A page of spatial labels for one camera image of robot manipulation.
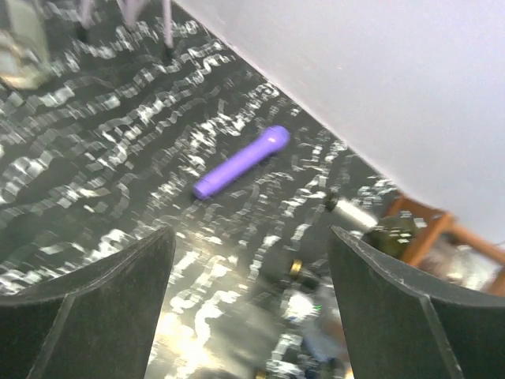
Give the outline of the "clear glass bottle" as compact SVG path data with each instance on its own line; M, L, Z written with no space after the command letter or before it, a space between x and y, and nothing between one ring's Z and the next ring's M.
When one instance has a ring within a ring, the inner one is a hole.
M51 54L42 2L1 2L1 82L20 90L37 89L51 75Z

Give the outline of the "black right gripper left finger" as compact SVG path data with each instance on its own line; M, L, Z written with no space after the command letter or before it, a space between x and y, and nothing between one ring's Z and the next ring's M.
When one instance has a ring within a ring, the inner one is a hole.
M160 228L74 272L1 297L3 378L142 378L172 269Z

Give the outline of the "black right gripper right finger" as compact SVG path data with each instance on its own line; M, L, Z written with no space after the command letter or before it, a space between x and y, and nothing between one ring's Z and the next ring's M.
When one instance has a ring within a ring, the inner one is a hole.
M329 265L353 375L504 376L504 299L447 283L332 227Z

